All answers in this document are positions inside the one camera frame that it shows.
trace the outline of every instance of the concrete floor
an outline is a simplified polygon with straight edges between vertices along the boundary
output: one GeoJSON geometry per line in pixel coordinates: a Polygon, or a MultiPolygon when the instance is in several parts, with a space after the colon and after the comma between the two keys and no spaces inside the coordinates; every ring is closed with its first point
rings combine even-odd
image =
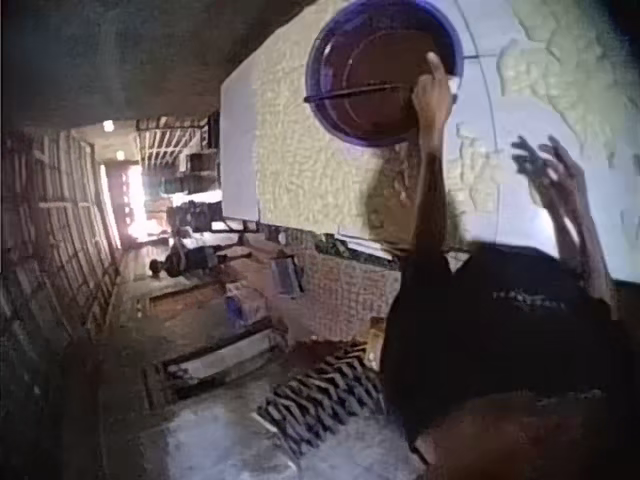
{"type": "Polygon", "coordinates": [[[228,332],[224,305],[162,321],[139,316],[138,301],[196,280],[147,280],[148,247],[130,252],[110,332],[102,345],[100,410],[106,478],[412,479],[419,467],[399,433],[380,417],[357,418],[320,448],[291,462],[250,413],[287,375],[276,361],[242,380],[149,411],[141,369],[202,347],[228,332]]]}
{"type": "Polygon", "coordinates": [[[309,3],[3,2],[3,123],[207,115],[227,75],[309,3]]]}

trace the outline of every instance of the purple bowl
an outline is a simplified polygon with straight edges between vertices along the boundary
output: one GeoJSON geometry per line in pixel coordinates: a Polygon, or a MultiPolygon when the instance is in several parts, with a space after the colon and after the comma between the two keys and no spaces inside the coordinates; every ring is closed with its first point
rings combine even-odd
{"type": "MultiPolygon", "coordinates": [[[[435,6],[424,0],[359,0],[340,10],[324,26],[314,41],[307,61],[306,94],[318,95],[342,88],[361,86],[363,79],[353,80],[350,72],[356,70],[355,63],[371,62],[375,57],[370,55],[367,60],[362,60],[365,54],[360,55],[360,52],[375,41],[382,43],[379,39],[384,35],[387,35],[388,43],[391,42],[394,35],[397,37],[398,32],[403,35],[424,35],[425,32],[430,34],[433,42],[430,49],[440,55],[447,74],[462,78],[464,62],[460,38],[449,19],[435,6]]],[[[393,52],[393,50],[387,49],[386,52],[393,52]]],[[[412,83],[418,75],[416,73],[412,77],[412,83]]],[[[380,77],[380,72],[376,72],[373,76],[380,77]]],[[[373,78],[372,81],[393,80],[380,77],[373,78]]],[[[408,90],[403,93],[406,96],[402,100],[406,111],[395,112],[398,115],[404,115],[402,122],[394,123],[393,120],[389,120],[390,128],[385,130],[382,127],[385,112],[380,111],[381,118],[378,123],[376,123],[378,119],[372,118],[371,115],[367,117],[370,125],[381,125],[381,130],[375,134],[370,126],[360,122],[354,110],[358,105],[361,111],[363,108],[366,109],[367,105],[363,102],[371,101],[371,105],[374,105],[371,94],[351,99],[320,101],[311,103],[309,106],[329,133],[347,143],[364,147],[390,146],[406,141],[408,135],[417,126],[415,112],[409,101],[409,93],[408,90]]]]}

